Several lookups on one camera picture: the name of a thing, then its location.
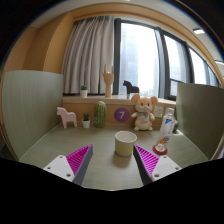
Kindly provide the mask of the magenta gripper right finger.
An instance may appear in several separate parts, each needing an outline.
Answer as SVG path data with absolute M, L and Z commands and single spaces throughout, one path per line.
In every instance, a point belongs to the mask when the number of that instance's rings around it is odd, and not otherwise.
M 133 155 L 143 185 L 150 184 L 151 182 L 181 170 L 181 167 L 167 155 L 158 156 L 138 145 L 133 147 Z

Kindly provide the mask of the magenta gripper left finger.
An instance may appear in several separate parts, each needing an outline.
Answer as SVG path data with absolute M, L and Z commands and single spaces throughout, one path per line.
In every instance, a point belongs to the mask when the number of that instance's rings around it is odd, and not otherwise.
M 90 144 L 68 156 L 57 156 L 44 170 L 81 186 L 92 155 L 93 145 Z

